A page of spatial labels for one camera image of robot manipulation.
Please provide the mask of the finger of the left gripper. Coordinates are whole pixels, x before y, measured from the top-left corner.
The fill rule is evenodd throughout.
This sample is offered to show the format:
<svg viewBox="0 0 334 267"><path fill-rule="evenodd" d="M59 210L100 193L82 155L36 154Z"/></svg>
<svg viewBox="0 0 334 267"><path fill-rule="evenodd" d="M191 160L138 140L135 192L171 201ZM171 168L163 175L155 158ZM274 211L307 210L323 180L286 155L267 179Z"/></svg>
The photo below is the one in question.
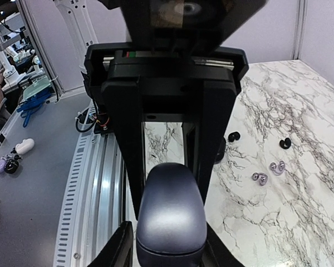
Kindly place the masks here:
<svg viewBox="0 0 334 267"><path fill-rule="evenodd" d="M102 95L125 162L135 216L145 186L143 107L135 81L106 81Z"/></svg>
<svg viewBox="0 0 334 267"><path fill-rule="evenodd" d="M210 178L237 97L234 82L205 81L189 94L183 121L185 164L206 201Z"/></svg>

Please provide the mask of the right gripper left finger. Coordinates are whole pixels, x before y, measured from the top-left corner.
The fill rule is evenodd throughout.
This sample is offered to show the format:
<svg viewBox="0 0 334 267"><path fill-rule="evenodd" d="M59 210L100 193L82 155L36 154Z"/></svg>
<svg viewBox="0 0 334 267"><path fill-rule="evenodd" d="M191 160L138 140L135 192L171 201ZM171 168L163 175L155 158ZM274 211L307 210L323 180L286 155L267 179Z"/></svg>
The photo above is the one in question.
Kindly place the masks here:
<svg viewBox="0 0 334 267"><path fill-rule="evenodd" d="M133 264L134 232L131 221L123 221L88 267L127 267Z"/></svg>

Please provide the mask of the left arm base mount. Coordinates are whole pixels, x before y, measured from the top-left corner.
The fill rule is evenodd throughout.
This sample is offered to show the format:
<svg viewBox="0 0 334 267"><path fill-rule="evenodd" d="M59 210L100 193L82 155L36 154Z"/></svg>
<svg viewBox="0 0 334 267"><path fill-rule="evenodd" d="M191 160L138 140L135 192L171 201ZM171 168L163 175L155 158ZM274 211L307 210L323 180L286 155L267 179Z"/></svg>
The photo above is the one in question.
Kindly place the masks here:
<svg viewBox="0 0 334 267"><path fill-rule="evenodd" d="M108 135L114 132L110 116L100 110L97 103L91 100L90 105L77 113L75 130L80 134L93 132L95 135Z"/></svg>

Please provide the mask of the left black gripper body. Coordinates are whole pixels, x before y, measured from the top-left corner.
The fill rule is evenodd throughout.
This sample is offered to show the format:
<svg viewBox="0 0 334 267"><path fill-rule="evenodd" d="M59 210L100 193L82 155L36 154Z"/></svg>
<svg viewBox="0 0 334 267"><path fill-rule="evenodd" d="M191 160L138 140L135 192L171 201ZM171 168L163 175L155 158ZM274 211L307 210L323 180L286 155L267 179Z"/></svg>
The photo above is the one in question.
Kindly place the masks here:
<svg viewBox="0 0 334 267"><path fill-rule="evenodd" d="M187 139L221 139L248 70L222 43L249 20L248 1L103 1L120 9L130 42L91 45L87 93L117 139L146 122L180 122Z"/></svg>

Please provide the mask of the purple earbud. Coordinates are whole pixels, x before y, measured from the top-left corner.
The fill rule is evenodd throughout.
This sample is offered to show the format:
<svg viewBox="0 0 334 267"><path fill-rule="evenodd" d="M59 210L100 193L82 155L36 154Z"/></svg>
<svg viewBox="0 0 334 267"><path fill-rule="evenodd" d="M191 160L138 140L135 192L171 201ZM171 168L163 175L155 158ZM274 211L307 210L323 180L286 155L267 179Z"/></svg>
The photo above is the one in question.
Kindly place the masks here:
<svg viewBox="0 0 334 267"><path fill-rule="evenodd" d="M267 181L268 181L268 176L264 173L257 173L255 172L253 175L252 175L252 180L253 181L259 181L259 184L261 186L264 186Z"/></svg>
<svg viewBox="0 0 334 267"><path fill-rule="evenodd" d="M284 173L286 164L284 161L280 161L278 164L271 162L269 168L275 175L279 176Z"/></svg>

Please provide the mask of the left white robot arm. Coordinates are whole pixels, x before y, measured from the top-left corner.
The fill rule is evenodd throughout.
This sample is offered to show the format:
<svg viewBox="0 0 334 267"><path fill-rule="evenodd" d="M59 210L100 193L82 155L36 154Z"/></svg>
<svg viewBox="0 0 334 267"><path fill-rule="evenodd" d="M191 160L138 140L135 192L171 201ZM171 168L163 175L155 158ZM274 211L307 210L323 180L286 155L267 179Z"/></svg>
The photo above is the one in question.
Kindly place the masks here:
<svg viewBox="0 0 334 267"><path fill-rule="evenodd" d="M87 94L112 127L138 220L158 210L204 219L204 203L240 81L244 51L222 43L265 1L103 1L131 37L98 43L86 1L56 1L80 55ZM145 185L144 123L180 122L185 164L158 168Z"/></svg>

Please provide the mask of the purple earbud charging case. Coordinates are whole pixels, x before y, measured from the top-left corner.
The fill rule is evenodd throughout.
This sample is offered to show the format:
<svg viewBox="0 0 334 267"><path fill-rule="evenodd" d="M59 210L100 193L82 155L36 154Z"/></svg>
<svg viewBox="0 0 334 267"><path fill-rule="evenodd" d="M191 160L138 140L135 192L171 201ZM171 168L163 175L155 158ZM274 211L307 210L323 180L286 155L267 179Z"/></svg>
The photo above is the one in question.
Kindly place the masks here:
<svg viewBox="0 0 334 267"><path fill-rule="evenodd" d="M204 204L192 172L164 163L148 175L136 227L141 266L199 266L207 240Z"/></svg>

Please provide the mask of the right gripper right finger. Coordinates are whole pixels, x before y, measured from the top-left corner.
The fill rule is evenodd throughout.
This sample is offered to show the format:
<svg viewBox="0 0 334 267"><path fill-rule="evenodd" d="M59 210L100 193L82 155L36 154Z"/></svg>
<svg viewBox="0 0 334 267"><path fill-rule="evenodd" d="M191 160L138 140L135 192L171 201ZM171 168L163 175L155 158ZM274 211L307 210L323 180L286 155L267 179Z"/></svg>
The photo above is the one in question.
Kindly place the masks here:
<svg viewBox="0 0 334 267"><path fill-rule="evenodd" d="M207 224L207 240L200 266L239 266L239 261L223 244L209 224Z"/></svg>

